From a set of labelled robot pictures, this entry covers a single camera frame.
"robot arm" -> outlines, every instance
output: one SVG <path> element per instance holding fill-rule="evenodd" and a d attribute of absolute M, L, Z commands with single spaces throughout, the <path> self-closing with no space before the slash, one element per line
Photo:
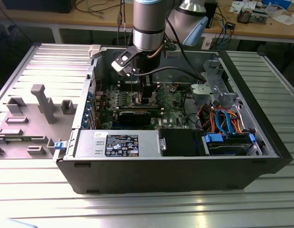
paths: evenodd
<path fill-rule="evenodd" d="M 205 0 L 134 0 L 133 44 L 112 63 L 121 76 L 147 73 L 160 64 L 158 52 L 164 33 L 171 40 L 176 38 L 165 19 L 175 28 L 184 45 L 193 46 L 201 36 L 206 23 Z"/>

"side panel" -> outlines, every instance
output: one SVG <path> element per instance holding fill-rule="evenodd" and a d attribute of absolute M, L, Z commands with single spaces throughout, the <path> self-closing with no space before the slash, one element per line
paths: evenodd
<path fill-rule="evenodd" d="M 57 166 L 79 194 L 182 192 L 244 189 L 276 161 L 59 161 Z"/>
<path fill-rule="evenodd" d="M 223 60 L 223 64 L 225 64 L 225 67 L 227 68 L 229 72 L 228 76 L 232 77 L 231 80 L 234 82 L 237 89 L 241 92 L 247 106 L 251 110 L 254 117 L 257 119 L 258 124 L 260 125 L 262 131 L 264 132 L 273 150 L 275 151 L 276 154 L 278 154 L 281 157 L 279 159 L 280 162 L 267 172 L 267 173 L 276 173 L 280 169 L 282 169 L 284 166 L 289 164 L 293 160 L 293 158 L 290 155 L 284 143 L 282 142 L 281 138 L 275 131 L 274 127 L 271 125 L 268 117 L 263 112 L 256 98 L 251 93 L 249 87 L 245 83 L 238 69 L 233 64 L 233 61 L 235 61 L 235 59 L 232 60 L 226 51 L 220 52 L 220 57 Z"/>

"metal slotted table surface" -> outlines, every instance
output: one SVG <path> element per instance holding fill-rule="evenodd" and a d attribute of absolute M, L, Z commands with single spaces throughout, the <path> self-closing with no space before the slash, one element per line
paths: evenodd
<path fill-rule="evenodd" d="M 39 51 L 33 48 L 21 68 L 27 68 Z M 294 158 L 294 96 L 291 89 L 285 89 L 287 82 L 273 73 L 275 68 L 265 57 L 228 54 Z M 89 64 L 87 56 L 78 61 Z M 65 64 L 72 65 L 71 60 Z M 5 159 L 0 160 L 2 217 L 39 228 L 294 227 L 294 161 L 277 174 L 261 176 L 244 190 L 78 195 L 51 159 Z"/>

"metal bracket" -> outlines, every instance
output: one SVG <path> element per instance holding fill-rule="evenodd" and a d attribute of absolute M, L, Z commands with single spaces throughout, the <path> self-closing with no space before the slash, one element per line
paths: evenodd
<path fill-rule="evenodd" d="M 101 45 L 93 44 L 89 49 L 89 57 L 90 59 L 97 58 L 101 55 Z"/>
<path fill-rule="evenodd" d="M 218 102 L 220 102 L 222 107 L 231 108 L 231 106 L 234 105 L 237 98 L 238 95 L 234 93 L 221 93 L 218 95 Z"/>
<path fill-rule="evenodd" d="M 224 68 L 218 60 L 208 60 L 203 66 L 207 73 L 207 78 L 213 75 L 222 75 L 224 73 Z"/>
<path fill-rule="evenodd" d="M 132 72 L 138 71 L 131 64 L 131 60 L 142 51 L 135 46 L 128 47 L 123 53 L 121 53 L 111 64 L 121 76 L 130 76 Z"/>

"power supply label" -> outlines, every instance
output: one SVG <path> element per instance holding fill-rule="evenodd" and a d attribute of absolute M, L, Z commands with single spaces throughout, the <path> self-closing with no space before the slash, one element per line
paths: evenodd
<path fill-rule="evenodd" d="M 107 157 L 138 156 L 138 135 L 107 135 Z"/>

